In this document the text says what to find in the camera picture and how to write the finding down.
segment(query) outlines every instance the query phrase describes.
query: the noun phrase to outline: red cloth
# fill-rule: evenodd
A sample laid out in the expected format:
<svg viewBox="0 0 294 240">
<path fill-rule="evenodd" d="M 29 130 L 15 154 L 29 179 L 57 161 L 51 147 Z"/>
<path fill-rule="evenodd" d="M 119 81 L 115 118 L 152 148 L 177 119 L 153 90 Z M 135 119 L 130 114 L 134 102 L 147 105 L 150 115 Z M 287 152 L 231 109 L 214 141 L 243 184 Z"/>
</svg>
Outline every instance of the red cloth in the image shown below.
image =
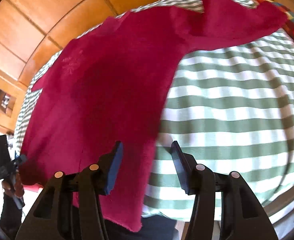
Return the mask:
<svg viewBox="0 0 294 240">
<path fill-rule="evenodd" d="M 20 167 L 23 183 L 79 172 L 121 140 L 115 188 L 100 197 L 101 207 L 106 219 L 138 231 L 161 112 L 179 61 L 194 50 L 251 42 L 286 21 L 269 2 L 257 9 L 231 0 L 203 5 L 203 14 L 177 7 L 128 12 L 72 40 L 34 85 L 43 91 L 21 149 L 28 158 Z"/>
<path fill-rule="evenodd" d="M 29 190 L 33 192 L 38 192 L 40 188 L 43 186 L 40 184 L 34 184 L 34 185 L 24 185 L 24 190 Z"/>
</svg>

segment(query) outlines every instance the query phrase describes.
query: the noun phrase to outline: person's arm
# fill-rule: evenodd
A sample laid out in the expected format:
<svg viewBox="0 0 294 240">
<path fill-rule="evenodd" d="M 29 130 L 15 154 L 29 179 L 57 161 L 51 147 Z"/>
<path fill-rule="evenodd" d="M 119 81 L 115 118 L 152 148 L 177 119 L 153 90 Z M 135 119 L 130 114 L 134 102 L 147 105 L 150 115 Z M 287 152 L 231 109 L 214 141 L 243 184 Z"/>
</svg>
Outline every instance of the person's arm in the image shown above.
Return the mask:
<svg viewBox="0 0 294 240">
<path fill-rule="evenodd" d="M 14 240 L 18 229 L 20 228 L 22 221 L 22 210 L 19 210 L 12 199 L 12 192 L 10 185 L 2 181 L 2 187 L 4 189 L 4 204 L 0 219 L 0 227 L 6 233 L 6 235 Z M 20 175 L 16 174 L 16 183 L 14 185 L 15 196 L 22 197 L 24 194 L 23 185 L 20 180 Z"/>
</svg>

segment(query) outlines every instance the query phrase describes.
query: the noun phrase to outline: green striped bedsheet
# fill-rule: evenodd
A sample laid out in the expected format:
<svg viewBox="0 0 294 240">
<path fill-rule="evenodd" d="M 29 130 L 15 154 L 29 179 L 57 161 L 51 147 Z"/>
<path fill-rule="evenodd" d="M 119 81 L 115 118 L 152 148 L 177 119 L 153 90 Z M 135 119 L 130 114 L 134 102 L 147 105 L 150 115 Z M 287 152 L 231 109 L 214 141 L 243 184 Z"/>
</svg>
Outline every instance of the green striped bedsheet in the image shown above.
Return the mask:
<svg viewBox="0 0 294 240">
<path fill-rule="evenodd" d="M 203 11 L 201 0 L 160 0 L 133 11 L 168 5 Z M 31 88 L 59 55 L 28 87 L 14 134 L 18 152 L 41 94 Z M 195 51 L 179 63 L 161 118 L 143 216 L 189 221 L 194 196 L 180 188 L 168 153 L 173 140 L 214 172 L 240 172 L 264 205 L 288 190 L 294 184 L 294 42 L 286 32 L 279 29 L 242 46 Z M 221 219 L 219 193 L 215 219 Z"/>
</svg>

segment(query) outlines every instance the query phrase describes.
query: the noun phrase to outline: person's hand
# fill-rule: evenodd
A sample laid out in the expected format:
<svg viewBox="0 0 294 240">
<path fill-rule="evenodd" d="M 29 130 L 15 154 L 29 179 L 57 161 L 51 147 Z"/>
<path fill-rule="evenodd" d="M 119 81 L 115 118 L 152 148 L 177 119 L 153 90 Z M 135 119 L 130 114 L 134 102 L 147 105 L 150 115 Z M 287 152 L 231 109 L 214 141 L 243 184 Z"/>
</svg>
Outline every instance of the person's hand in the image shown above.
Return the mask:
<svg viewBox="0 0 294 240">
<path fill-rule="evenodd" d="M 2 181 L 2 187 L 6 195 L 8 196 L 13 195 L 13 193 L 11 192 L 11 186 L 5 180 Z M 20 174 L 18 172 L 16 173 L 16 183 L 14 185 L 14 189 L 15 189 L 14 194 L 16 197 L 21 198 L 24 195 L 23 184 L 22 184 L 22 181 L 20 180 Z"/>
</svg>

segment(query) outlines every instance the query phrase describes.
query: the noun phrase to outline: dark pants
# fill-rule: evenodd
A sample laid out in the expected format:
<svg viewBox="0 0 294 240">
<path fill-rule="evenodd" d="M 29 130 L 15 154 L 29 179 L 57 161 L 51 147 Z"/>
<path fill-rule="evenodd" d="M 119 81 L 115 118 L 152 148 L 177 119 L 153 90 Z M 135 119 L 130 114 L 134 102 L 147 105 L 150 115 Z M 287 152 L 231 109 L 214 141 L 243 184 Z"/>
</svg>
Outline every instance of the dark pants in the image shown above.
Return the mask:
<svg viewBox="0 0 294 240">
<path fill-rule="evenodd" d="M 79 225 L 77 208 L 73 207 L 73 223 Z M 173 240 L 176 220 L 161 216 L 142 218 L 143 227 L 137 233 L 130 232 L 126 228 L 105 220 L 106 231 L 109 240 Z M 80 228 L 74 228 L 75 235 L 80 236 Z"/>
</svg>

